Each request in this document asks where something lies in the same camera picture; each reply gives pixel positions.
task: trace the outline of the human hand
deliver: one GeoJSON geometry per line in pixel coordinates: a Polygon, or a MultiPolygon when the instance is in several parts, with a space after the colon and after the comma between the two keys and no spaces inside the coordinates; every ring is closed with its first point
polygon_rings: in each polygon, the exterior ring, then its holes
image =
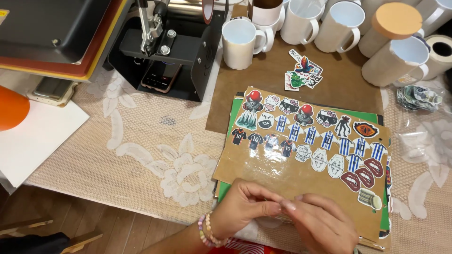
{"type": "Polygon", "coordinates": [[[353,221],[333,200],[304,194],[282,201],[311,254],[352,254],[359,242],[353,221]]]}
{"type": "Polygon", "coordinates": [[[260,184],[235,179],[210,216],[213,236],[219,240],[226,239],[234,236],[254,218],[280,214],[280,202],[283,199],[260,184]]]}

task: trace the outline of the mug press machine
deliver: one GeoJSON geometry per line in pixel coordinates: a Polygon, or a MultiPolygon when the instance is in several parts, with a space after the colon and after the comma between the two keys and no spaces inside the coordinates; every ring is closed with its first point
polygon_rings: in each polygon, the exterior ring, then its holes
{"type": "Polygon", "coordinates": [[[213,0],[207,2],[154,1],[148,17],[147,1],[136,0],[140,17],[123,25],[108,63],[139,91],[201,102],[228,12],[228,0],[224,11],[213,10],[213,0]],[[151,61],[182,65],[168,93],[141,85],[151,61]]]}

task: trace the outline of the wooden floor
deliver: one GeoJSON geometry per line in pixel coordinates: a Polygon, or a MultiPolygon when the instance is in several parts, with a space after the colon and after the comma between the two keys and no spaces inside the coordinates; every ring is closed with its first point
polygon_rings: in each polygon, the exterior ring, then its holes
{"type": "Polygon", "coordinates": [[[137,254],[186,227],[32,186],[21,186],[7,200],[0,211],[0,225],[46,215],[53,218],[52,224],[20,233],[50,235],[63,232],[73,238],[94,229],[103,232],[102,238],[89,243],[77,254],[137,254]]]}

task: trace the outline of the red lips sticker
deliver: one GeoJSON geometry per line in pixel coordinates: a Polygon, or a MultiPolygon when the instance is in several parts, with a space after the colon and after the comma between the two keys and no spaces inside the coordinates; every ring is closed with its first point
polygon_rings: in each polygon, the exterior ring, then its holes
{"type": "Polygon", "coordinates": [[[364,161],[364,166],[366,166],[366,168],[368,168],[376,178],[383,176],[384,171],[380,161],[377,161],[374,158],[369,158],[364,161]]]}
{"type": "Polygon", "coordinates": [[[358,192],[361,189],[361,184],[359,183],[359,178],[355,173],[350,171],[343,173],[340,179],[353,191],[358,192]]]}
{"type": "Polygon", "coordinates": [[[360,168],[355,170],[356,175],[358,175],[361,183],[366,186],[366,188],[372,188],[375,184],[375,179],[372,173],[366,168],[360,168]]]}

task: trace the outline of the blue and white striped jersey sticker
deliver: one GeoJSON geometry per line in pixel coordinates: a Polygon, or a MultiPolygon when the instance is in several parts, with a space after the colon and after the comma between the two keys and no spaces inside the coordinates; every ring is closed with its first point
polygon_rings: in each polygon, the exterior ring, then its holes
{"type": "Polygon", "coordinates": [[[364,165],[363,160],[356,154],[350,154],[346,158],[348,160],[348,170],[351,172],[355,172],[359,168],[359,166],[364,165]]]}
{"type": "Polygon", "coordinates": [[[290,130],[289,139],[295,142],[298,141],[298,135],[300,134],[300,132],[303,133],[303,130],[300,128],[300,125],[298,123],[287,126],[287,129],[290,130]]]}
{"type": "Polygon", "coordinates": [[[311,126],[304,130],[306,133],[305,143],[308,145],[313,145],[316,137],[320,137],[319,132],[316,130],[315,126],[311,126]]]}
{"type": "Polygon", "coordinates": [[[322,137],[320,146],[328,151],[331,149],[331,144],[337,141],[332,131],[324,132],[320,136],[322,137]]]}
{"type": "Polygon", "coordinates": [[[286,124],[290,124],[289,119],[285,115],[280,115],[279,117],[275,118],[276,121],[276,131],[278,132],[284,132],[284,128],[286,128],[286,124]]]}
{"type": "Polygon", "coordinates": [[[353,144],[355,144],[355,152],[354,154],[364,157],[366,154],[366,149],[369,149],[369,143],[367,143],[366,139],[363,137],[357,138],[353,140],[353,144]]]}
{"type": "Polygon", "coordinates": [[[347,156],[350,153],[350,148],[354,148],[353,142],[346,138],[340,137],[336,143],[339,145],[339,154],[347,156]]]}
{"type": "Polygon", "coordinates": [[[372,148],[371,157],[381,162],[383,154],[388,154],[386,147],[378,142],[373,142],[370,147],[372,148]]]}

